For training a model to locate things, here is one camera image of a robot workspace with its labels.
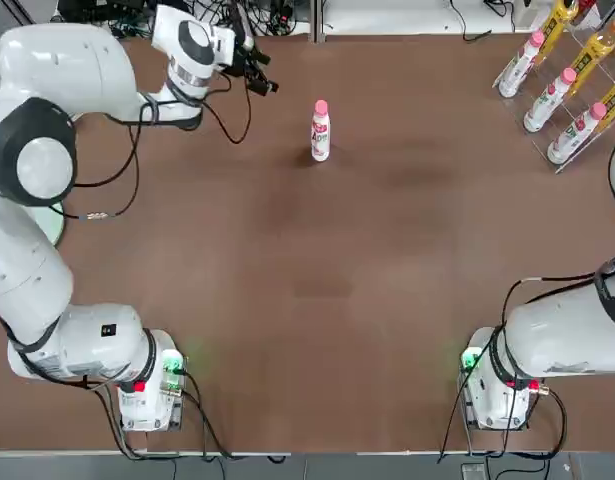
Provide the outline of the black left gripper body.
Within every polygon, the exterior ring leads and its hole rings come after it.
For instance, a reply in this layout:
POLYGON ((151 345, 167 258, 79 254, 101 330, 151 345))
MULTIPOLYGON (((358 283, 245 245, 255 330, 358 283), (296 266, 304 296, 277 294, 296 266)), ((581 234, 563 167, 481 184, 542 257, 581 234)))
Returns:
POLYGON ((233 53, 232 63, 224 66, 222 73, 229 76, 255 76, 258 73, 258 49, 251 51, 236 48, 233 53))

